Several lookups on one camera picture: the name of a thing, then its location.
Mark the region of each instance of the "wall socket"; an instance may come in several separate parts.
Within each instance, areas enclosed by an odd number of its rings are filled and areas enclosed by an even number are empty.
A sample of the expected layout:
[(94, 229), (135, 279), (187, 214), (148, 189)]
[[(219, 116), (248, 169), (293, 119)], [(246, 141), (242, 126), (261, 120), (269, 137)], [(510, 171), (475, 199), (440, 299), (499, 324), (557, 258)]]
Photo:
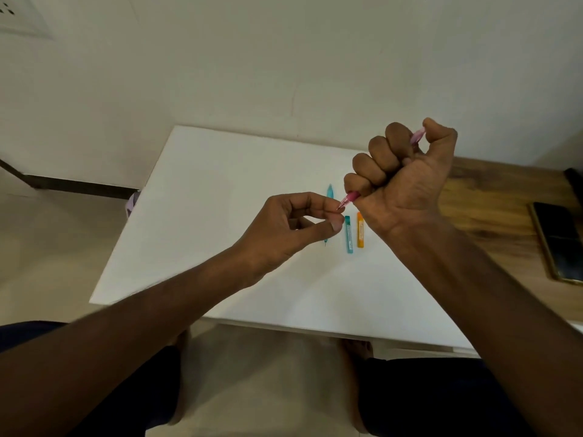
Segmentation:
[(0, 33), (49, 37), (48, 28), (30, 0), (0, 0)]

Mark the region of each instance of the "white tabletop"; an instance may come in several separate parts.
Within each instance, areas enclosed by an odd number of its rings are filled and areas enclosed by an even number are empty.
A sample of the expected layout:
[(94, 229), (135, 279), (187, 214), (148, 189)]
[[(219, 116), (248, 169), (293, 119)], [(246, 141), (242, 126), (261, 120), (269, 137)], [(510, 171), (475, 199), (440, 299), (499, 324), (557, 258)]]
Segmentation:
[[(334, 147), (177, 126), (164, 147), (91, 302), (111, 304), (191, 268), (241, 236), (266, 198), (344, 194), (357, 153)], [(353, 221), (356, 209), (346, 214)], [(369, 229), (346, 252), (344, 233), (309, 246), (206, 317), (470, 347), (453, 321)]]

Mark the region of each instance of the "forearm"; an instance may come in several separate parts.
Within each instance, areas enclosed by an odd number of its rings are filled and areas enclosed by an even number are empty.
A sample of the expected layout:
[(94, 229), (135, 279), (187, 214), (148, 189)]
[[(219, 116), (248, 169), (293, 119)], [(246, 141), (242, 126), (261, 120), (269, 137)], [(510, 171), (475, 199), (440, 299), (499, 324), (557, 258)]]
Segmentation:
[(144, 361), (250, 279), (242, 256), (227, 250), (0, 354), (0, 434), (66, 433)]
[(436, 217), (386, 238), (541, 433), (580, 433), (583, 336)]

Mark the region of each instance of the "beige floor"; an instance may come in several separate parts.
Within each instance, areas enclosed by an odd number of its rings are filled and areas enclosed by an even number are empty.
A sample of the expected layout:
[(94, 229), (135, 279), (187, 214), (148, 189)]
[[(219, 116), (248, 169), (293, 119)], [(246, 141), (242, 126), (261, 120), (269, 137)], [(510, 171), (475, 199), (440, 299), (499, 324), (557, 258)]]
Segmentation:
[[(124, 226), (124, 202), (13, 193), (0, 189), (0, 324), (69, 322), (97, 309), (87, 301)], [(347, 418), (337, 339), (205, 321), (192, 331), (186, 417), (148, 437), (358, 435)], [(374, 346), (384, 358), (434, 355)]]

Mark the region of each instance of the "orange lead case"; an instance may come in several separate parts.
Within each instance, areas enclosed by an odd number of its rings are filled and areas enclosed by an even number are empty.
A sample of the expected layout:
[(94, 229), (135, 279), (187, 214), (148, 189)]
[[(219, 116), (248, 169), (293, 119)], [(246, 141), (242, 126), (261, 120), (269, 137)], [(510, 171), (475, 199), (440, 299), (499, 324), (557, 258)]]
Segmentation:
[(357, 221), (356, 246), (358, 248), (364, 248), (364, 218), (360, 214), (360, 212), (356, 214), (356, 221)]

